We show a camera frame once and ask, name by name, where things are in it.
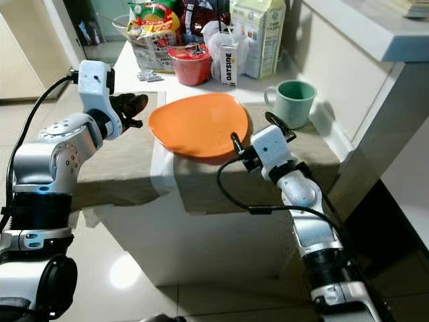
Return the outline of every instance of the black cable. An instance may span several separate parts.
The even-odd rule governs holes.
[[[7,173],[6,173],[6,212],[3,214],[3,218],[0,221],[0,233],[3,231],[3,229],[6,227],[7,222],[9,221],[11,215],[10,215],[10,207],[12,206],[12,200],[13,200],[13,159],[15,158],[16,151],[19,149],[19,147],[24,142],[25,136],[27,135],[29,126],[33,120],[34,114],[36,114],[36,111],[38,110],[39,106],[42,104],[42,102],[46,99],[46,97],[56,88],[58,85],[61,85],[62,83],[66,81],[75,81],[76,80],[77,72],[72,71],[69,75],[61,78],[57,82],[55,82],[49,89],[46,90],[45,93],[39,99],[36,101],[36,103],[33,106],[33,109],[29,113],[27,120],[25,121],[24,127],[22,128],[21,134],[19,135],[18,141],[16,142],[15,147],[12,150],[11,157],[9,159],[9,164],[7,165]]]
[[[246,205],[245,203],[242,203],[241,201],[238,201],[236,198],[234,198],[223,186],[221,181],[221,174],[222,171],[230,164],[240,161],[239,158],[233,158],[232,160],[229,160],[228,162],[224,163],[222,166],[219,167],[217,170],[217,184],[222,191],[222,193],[228,198],[232,203],[234,203],[236,206],[248,210],[250,214],[270,214],[272,211],[281,211],[281,210],[297,210],[297,211],[303,211],[306,213],[311,213],[313,215],[316,215],[317,217],[321,218],[325,222],[329,223],[335,231],[338,233],[338,235],[341,237],[343,234],[343,230],[333,221],[331,221],[325,214],[308,208],[308,207],[302,207],[302,206],[292,206],[292,205],[282,205],[282,206],[259,206],[259,205]]]

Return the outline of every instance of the mug handle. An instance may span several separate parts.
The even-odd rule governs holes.
[[[276,86],[270,86],[270,87],[267,87],[265,89],[265,91],[263,92],[263,99],[265,101],[265,104],[267,104],[272,109],[274,108],[274,105],[272,105],[271,102],[268,99],[268,91],[276,91],[276,90],[277,90]]]

